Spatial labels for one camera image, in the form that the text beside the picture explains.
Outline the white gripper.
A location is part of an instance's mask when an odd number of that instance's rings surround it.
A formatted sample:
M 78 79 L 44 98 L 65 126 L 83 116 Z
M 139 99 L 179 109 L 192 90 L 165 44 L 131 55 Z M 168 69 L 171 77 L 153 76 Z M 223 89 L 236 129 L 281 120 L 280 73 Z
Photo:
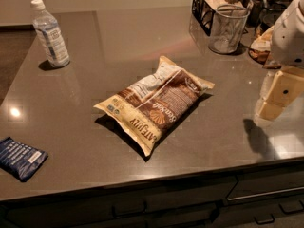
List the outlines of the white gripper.
M 256 122 L 272 122 L 304 91 L 304 0 L 293 0 L 275 21 L 273 58 L 283 66 L 268 71 L 255 107 Z

